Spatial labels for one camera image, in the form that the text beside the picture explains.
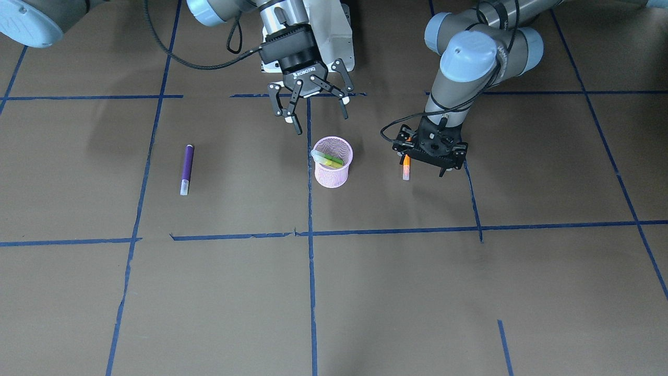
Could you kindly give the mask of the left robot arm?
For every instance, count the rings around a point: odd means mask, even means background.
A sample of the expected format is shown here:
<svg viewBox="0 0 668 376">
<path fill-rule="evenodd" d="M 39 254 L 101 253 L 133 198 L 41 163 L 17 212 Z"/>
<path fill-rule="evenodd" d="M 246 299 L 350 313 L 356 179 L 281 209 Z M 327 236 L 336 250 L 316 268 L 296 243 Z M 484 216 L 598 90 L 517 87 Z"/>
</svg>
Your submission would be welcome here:
<svg viewBox="0 0 668 376">
<path fill-rule="evenodd" d="M 469 145 L 461 129 L 474 101 L 487 90 L 534 69 L 544 55 L 541 34 L 530 26 L 560 1 L 477 1 L 458 14 L 435 14 L 424 31 L 439 65 L 425 109 L 401 117 L 398 134 L 381 137 L 399 157 L 403 180 L 413 160 L 433 165 L 439 176 L 460 170 Z"/>
</svg>

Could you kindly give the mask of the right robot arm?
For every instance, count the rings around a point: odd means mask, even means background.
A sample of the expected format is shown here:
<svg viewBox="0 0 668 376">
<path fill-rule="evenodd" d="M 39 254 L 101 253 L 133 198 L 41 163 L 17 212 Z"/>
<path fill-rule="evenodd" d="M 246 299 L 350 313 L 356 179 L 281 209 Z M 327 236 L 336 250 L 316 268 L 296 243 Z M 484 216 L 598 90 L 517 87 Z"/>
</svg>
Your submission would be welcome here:
<svg viewBox="0 0 668 376">
<path fill-rule="evenodd" d="M 122 17 L 132 36 L 144 27 L 153 41 L 173 61 L 198 71 L 217 71 L 258 53 L 263 66 L 279 72 L 281 78 L 269 83 L 272 113 L 293 124 L 302 133 L 296 115 L 301 98 L 322 92 L 339 100 L 344 119 L 354 85 L 349 75 L 355 65 L 352 28 L 348 7 L 340 1 L 188 1 L 196 21 L 207 27 L 226 23 L 240 30 L 243 14 L 258 12 L 263 25 L 263 40 L 257 47 L 235 58 L 210 66 L 194 64 L 177 56 L 159 38 L 149 14 L 148 1 L 123 1 L 125 10 L 140 10 L 141 15 Z M 102 19 L 100 6 L 107 1 L 2 1 L 2 34 L 27 47 L 44 49 L 64 38 L 79 21 L 93 14 Z"/>
</svg>

